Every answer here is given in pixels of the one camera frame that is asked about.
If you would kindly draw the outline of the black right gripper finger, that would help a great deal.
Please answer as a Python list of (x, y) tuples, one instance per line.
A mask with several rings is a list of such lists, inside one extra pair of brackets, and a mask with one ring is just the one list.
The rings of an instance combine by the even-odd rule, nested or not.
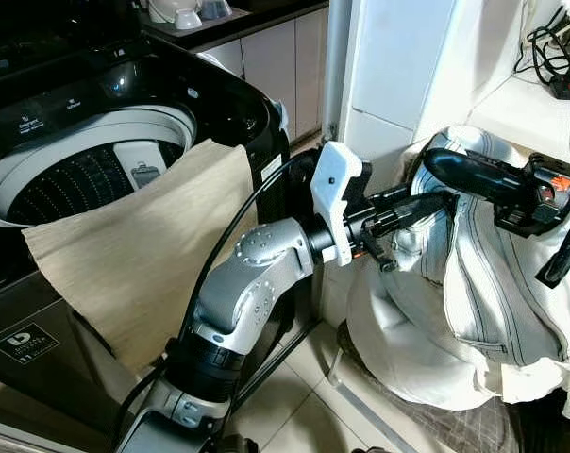
[(514, 178), (505, 178), (505, 180), (471, 180), (465, 182), (443, 182), (442, 184), (452, 189), (461, 191), (461, 193), (470, 193), (476, 197), (493, 200), (493, 202), (513, 202), (513, 200), (521, 197), (523, 190), (529, 185), (526, 181), (514, 180)]
[(459, 154), (449, 148), (429, 148), (425, 151), (425, 167), (443, 182), (471, 180), (521, 180), (522, 168), (504, 160), (493, 159), (474, 151)]

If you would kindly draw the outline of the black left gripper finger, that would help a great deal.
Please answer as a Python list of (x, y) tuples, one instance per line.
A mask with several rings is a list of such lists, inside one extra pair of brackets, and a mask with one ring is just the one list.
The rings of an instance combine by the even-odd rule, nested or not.
[(440, 209), (424, 217), (407, 219), (405, 223), (390, 230), (390, 233), (410, 233), (419, 236), (444, 233), (448, 229), (448, 210)]
[(442, 210), (455, 206), (459, 196), (456, 193), (436, 191), (436, 193), (416, 193), (403, 199), (405, 210)]

